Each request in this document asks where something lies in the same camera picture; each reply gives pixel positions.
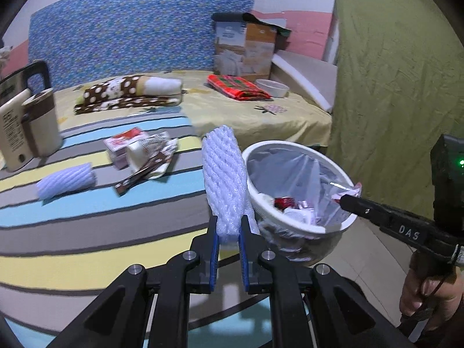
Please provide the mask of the right hand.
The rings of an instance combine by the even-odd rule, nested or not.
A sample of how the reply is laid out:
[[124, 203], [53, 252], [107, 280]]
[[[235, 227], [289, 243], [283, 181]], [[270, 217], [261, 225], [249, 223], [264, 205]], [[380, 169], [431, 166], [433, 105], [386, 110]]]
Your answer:
[[426, 331], [439, 328], [452, 319], [463, 297], [463, 275], [457, 266], [441, 284], [441, 277], [419, 277], [419, 270], [429, 264], [429, 257], [416, 251], [411, 256], [410, 268], [400, 297], [400, 312], [411, 317], [425, 301], [435, 303], [435, 310], [425, 326]]

